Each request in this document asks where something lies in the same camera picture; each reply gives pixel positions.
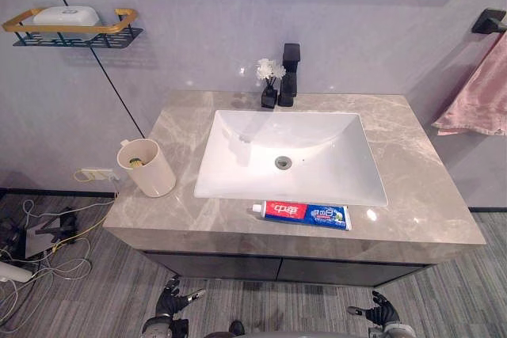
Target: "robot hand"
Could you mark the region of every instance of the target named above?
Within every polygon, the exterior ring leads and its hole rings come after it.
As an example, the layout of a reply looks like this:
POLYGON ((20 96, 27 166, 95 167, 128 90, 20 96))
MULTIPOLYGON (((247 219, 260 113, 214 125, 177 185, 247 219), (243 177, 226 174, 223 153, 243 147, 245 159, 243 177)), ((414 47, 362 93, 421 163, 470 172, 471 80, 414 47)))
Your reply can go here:
POLYGON ((347 312, 356 316, 366 317, 376 325, 381 325, 383 330, 370 329, 370 336, 392 338, 414 338, 415 331, 409 325, 402 325, 398 312, 391 302, 379 292, 373 291, 373 302, 378 306, 365 310, 356 306, 349 306, 347 312))
POLYGON ((376 325, 382 325, 384 328, 390 322, 399 322, 399 315, 393 304, 377 291, 373 291, 373 302, 377 304, 375 308, 368 310, 349 306, 347 312, 356 316, 365 316, 367 320, 376 325))
POLYGON ((188 296, 178 296, 180 292, 177 286, 180 280, 173 277, 164 287, 164 290, 158 297, 157 306, 155 307, 155 316, 173 317, 174 314, 183 310, 189 304, 188 296))
POLYGON ((155 307, 155 316, 145 322, 143 326, 142 337, 146 338, 167 338, 171 331, 173 338, 181 338, 188 335, 189 320, 174 320, 174 314, 182 311, 190 302, 204 296, 204 289, 186 296, 178 296, 180 280, 173 277, 164 287, 164 290, 158 297, 155 307))

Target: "beige cup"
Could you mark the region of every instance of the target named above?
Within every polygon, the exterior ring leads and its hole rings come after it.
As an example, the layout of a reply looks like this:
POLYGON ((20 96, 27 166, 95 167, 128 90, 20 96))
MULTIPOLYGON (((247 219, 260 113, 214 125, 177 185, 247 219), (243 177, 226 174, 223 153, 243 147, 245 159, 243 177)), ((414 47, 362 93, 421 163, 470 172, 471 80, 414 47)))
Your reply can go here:
POLYGON ((144 194, 160 197, 174 188, 176 177, 157 142, 151 139, 124 140, 121 145, 116 156, 118 165, 127 171, 144 194), (131 168, 133 158, 139 158, 144 165, 131 168))

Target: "pink towel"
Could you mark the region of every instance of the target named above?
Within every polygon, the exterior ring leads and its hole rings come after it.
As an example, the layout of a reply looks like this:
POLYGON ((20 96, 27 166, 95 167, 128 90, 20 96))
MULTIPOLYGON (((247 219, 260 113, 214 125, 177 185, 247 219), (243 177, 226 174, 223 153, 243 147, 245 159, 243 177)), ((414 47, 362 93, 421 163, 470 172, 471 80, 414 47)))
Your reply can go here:
POLYGON ((507 34, 501 36, 458 97, 432 124, 438 135, 507 135, 507 34))

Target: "sink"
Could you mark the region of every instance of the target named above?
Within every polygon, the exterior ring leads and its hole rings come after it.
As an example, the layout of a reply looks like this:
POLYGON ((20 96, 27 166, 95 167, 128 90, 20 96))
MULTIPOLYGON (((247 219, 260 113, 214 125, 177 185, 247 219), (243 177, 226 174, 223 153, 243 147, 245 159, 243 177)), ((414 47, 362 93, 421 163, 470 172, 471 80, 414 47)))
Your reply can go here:
POLYGON ((358 114, 218 110, 198 198, 386 206, 358 114))

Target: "wall shelf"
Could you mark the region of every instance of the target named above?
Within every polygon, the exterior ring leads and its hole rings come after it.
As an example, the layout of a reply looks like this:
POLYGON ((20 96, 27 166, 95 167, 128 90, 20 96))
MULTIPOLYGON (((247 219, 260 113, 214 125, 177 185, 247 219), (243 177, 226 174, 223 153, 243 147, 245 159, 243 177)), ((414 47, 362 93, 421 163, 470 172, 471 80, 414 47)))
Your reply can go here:
POLYGON ((6 32, 14 32, 18 41, 14 47, 96 47, 108 49, 122 49, 143 31, 141 28, 131 27, 137 17, 134 9, 115 9, 120 22, 106 26, 77 26, 77 25, 23 25, 23 20, 37 15, 44 8, 29 9, 16 17, 6 21, 2 27, 6 32), (58 39, 45 40, 41 33, 57 33, 58 39), (93 33, 91 40, 70 39, 65 33, 93 33))

